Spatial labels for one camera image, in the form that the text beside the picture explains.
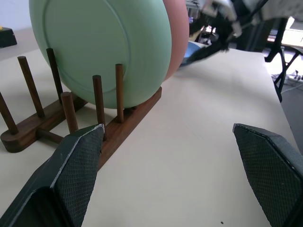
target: robotic arm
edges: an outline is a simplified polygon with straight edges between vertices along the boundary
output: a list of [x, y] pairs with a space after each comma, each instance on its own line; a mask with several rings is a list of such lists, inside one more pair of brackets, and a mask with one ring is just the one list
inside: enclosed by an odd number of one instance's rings
[[186, 5], [199, 12], [190, 24], [190, 35], [203, 26], [215, 27], [218, 34], [210, 46], [190, 56], [188, 64], [227, 50], [231, 39], [241, 36], [249, 25], [290, 16], [303, 20], [302, 0], [186, 0]]

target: black object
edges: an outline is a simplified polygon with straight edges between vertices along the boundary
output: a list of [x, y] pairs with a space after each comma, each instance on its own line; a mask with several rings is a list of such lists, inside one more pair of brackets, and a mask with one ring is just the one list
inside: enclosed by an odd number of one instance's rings
[[182, 62], [183, 64], [189, 65], [195, 61], [206, 59], [217, 52], [228, 50], [228, 43], [233, 31], [232, 24], [227, 21], [220, 12], [218, 12], [216, 18], [211, 18], [200, 13], [200, 18], [194, 20], [194, 22], [189, 26], [190, 35], [201, 29], [203, 26], [208, 25], [216, 28], [216, 40], [212, 42], [211, 45], [195, 51], [186, 59], [186, 62]]
[[0, 49], [13, 45], [17, 45], [14, 32], [12, 29], [4, 27], [0, 30]]
[[92, 194], [103, 125], [66, 136], [0, 219], [1, 227], [80, 227]]
[[242, 35], [231, 42], [237, 44], [236, 49], [249, 52], [262, 52], [266, 47], [268, 36], [275, 20], [261, 21], [257, 25], [243, 27]]
[[287, 46], [288, 50], [294, 52], [294, 56], [290, 60], [290, 62], [285, 61], [285, 55], [284, 55], [285, 48], [282, 45], [282, 40], [283, 40], [283, 35], [284, 35], [285, 29], [286, 29], [287, 22], [288, 22], [287, 18], [280, 19], [275, 42], [271, 46], [271, 51], [270, 51], [269, 55], [267, 57], [265, 57], [266, 62], [271, 62], [277, 54], [280, 54], [280, 56], [281, 56], [282, 72], [274, 81], [276, 93], [279, 97], [280, 102], [282, 102], [281, 93], [282, 93], [283, 85], [284, 85], [284, 82], [286, 79], [286, 72], [298, 56], [300, 56], [300, 55], [303, 56], [302, 48]]
[[233, 128], [248, 181], [272, 227], [303, 226], [303, 157], [277, 134]]
[[250, 10], [244, 4], [243, 0], [232, 0], [232, 3], [238, 17], [244, 17], [250, 14]]
[[268, 0], [262, 0], [260, 1], [257, 5], [256, 8], [249, 13], [248, 15], [244, 15], [242, 17], [239, 18], [239, 21], [241, 23], [241, 25], [245, 25], [247, 23], [251, 23], [253, 17], [255, 16], [255, 14], [259, 13], [261, 11], [261, 9], [263, 8], [263, 6], [265, 6], [265, 4], [268, 2]]

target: green plate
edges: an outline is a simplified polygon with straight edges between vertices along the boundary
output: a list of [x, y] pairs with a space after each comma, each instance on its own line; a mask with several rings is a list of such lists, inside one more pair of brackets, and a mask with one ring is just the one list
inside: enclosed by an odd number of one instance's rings
[[170, 62], [171, 32], [162, 0], [30, 0], [40, 50], [54, 49], [62, 82], [95, 103], [92, 76], [102, 77], [104, 105], [116, 108], [115, 65], [124, 65], [124, 107], [149, 99]]

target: table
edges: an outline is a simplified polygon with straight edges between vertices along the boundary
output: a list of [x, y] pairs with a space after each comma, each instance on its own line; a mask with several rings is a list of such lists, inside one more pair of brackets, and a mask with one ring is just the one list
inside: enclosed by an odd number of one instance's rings
[[[39, 50], [24, 55], [46, 106], [57, 96], [51, 71]], [[298, 150], [264, 65], [260, 53], [230, 50], [165, 81], [160, 101], [99, 171], [83, 226], [270, 227], [232, 133], [235, 122], [265, 128]], [[19, 122], [35, 109], [17, 59], [0, 69], [0, 90]], [[115, 115], [106, 109], [107, 122]], [[80, 128], [97, 123], [94, 106], [77, 118]], [[66, 122], [52, 132], [67, 135]], [[0, 143], [0, 215], [54, 150], [38, 141], [10, 154]]]
[[303, 31], [296, 29], [286, 29], [284, 31], [282, 46], [290, 46], [296, 48], [303, 47]]

